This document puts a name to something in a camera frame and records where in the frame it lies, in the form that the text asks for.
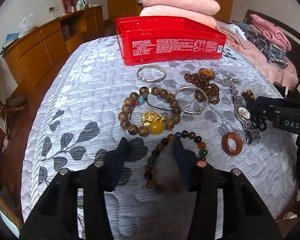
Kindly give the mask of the silver wrist watch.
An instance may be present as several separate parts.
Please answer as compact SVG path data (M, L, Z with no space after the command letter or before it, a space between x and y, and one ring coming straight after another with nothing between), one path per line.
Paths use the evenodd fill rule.
M231 98L235 106L235 116L242 123L247 144L258 144L261 141L261 136L259 131L252 126L251 113L243 105L243 98L236 95L232 95Z

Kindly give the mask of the silver bangle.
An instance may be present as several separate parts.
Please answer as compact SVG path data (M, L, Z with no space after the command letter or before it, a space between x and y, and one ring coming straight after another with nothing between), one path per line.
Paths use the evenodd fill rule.
M142 82L157 83L166 79L166 70L157 64L148 64L137 70L136 77Z
M180 87L174 92L174 96L181 100L181 111L186 114L199 115L209 104L207 94L194 85Z

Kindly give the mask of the pink bedspread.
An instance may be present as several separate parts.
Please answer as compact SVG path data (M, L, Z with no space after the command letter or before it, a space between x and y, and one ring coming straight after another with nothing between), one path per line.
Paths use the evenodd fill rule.
M297 87L299 79L296 67L290 59L286 57L288 66L285 69L281 69L277 64L269 63L266 57L250 41L243 40L243 38L227 28L226 23L216 21L216 29L227 36L226 45L228 47L241 54L271 83L281 87L288 87L290 90L294 90Z

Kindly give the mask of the plaid folded clothes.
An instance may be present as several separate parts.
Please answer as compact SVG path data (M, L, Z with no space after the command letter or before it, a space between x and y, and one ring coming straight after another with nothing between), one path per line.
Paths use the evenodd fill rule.
M288 67L285 51L277 48L266 38L253 31L247 31L245 37L266 57L267 62L276 64L281 69L286 69Z

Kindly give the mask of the dark headboard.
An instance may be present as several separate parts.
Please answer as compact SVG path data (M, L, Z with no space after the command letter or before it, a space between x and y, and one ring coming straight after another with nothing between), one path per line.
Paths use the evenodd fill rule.
M285 33L288 40L290 41L292 45L291 51L287 52L287 57L292 61L294 66L296 67L296 72L299 79L299 85L300 85L300 33L290 26L286 25L285 23L270 17L268 15L265 15L261 12L253 11L251 9L247 10L247 13L244 18L244 23L252 23L252 18L250 15L255 14L260 16L261 18L264 18L265 20L268 20L269 22L273 23L276 27L278 27L281 31Z

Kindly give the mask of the pink folded clothes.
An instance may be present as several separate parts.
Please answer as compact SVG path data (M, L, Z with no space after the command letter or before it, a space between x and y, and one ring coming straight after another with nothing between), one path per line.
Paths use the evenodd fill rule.
M285 51L291 51L292 46L286 35L273 23L258 16L250 14L253 26L271 43Z

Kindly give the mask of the white cloth on bed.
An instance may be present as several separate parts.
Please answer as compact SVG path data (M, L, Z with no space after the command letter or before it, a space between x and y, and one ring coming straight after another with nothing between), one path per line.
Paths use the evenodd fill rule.
M247 40L245 32L239 26L235 24L226 24L225 27L231 30L233 33L236 33L241 39L245 41Z

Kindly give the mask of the wooden coat rack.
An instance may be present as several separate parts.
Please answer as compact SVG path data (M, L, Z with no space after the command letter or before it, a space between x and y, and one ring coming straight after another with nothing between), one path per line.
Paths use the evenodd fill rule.
M27 97L8 97L5 102L0 100L0 128L5 133L5 139L9 140L11 135L10 118L11 115L25 110Z

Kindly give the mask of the grey leaf-pattern quilted cover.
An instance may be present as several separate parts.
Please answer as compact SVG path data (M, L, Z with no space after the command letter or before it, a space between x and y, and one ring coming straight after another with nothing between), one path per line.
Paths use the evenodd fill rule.
M218 60L162 62L166 79L157 87L174 93L187 86L185 74L201 68L215 73L219 103L199 115L182 113L171 134L188 131L206 143L207 161L217 169L239 168L277 217L296 190L295 136L271 125L258 144L244 145L235 157L222 149L222 137L234 132L244 137L235 116L230 90L221 86L223 77L238 80L238 90L256 96L278 98L280 93L241 54L225 47ZM120 126L118 115L126 98L144 86L137 79L137 66L124 64L115 36L99 38L79 46L61 68L45 94L29 134L21 181L21 208L27 218L62 168L87 168L117 148L121 138L131 144L122 177L105 200L115 239L185 239L190 227L195 193L183 186L177 163L168 145L158 156L153 177L161 193L146 185L145 165L152 151L169 135L165 130L145 137L131 135Z

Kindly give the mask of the lower pink folded quilt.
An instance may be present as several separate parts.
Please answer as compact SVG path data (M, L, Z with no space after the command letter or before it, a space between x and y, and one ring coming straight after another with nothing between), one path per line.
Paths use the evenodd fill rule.
M152 5L149 7L144 7L140 12L140 16L184 17L199 22L201 24L204 24L213 29L216 29L216 25L217 25L216 20L212 16L202 14L200 12L171 7L168 5Z

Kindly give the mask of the wooden sideboard cabinet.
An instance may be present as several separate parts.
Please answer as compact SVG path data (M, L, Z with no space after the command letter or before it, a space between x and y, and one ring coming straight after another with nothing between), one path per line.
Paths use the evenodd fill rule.
M47 72L104 29L101 5L71 12L17 39L3 58L17 85L36 86Z

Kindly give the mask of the red tin box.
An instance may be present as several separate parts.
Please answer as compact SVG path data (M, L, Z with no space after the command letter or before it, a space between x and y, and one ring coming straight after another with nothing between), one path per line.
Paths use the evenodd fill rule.
M220 59L226 35L204 24L176 16L136 16L115 21L123 61L128 66Z

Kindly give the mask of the blue folded cloth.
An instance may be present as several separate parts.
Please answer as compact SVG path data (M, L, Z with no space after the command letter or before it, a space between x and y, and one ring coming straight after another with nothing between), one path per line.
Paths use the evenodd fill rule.
M2 45L0 55L4 55L5 50L19 38L19 33L7 34L6 40Z

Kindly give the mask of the white plastic bag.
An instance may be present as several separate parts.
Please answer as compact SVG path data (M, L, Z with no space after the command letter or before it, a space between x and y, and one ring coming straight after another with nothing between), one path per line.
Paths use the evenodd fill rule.
M28 34L36 27L36 19L34 18L33 14L26 16L23 20L19 23L19 35L18 37L21 38Z

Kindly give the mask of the light blue kettle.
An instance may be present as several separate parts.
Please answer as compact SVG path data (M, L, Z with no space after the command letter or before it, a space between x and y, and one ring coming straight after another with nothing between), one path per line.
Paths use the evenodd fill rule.
M85 9L87 5L86 0L76 0L76 8L77 10L83 10Z

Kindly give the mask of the red picture frame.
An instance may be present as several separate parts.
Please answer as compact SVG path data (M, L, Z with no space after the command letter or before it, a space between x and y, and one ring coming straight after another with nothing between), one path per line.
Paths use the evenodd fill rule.
M63 8L66 14L71 12L72 7L76 7L77 1L79 0L62 0Z

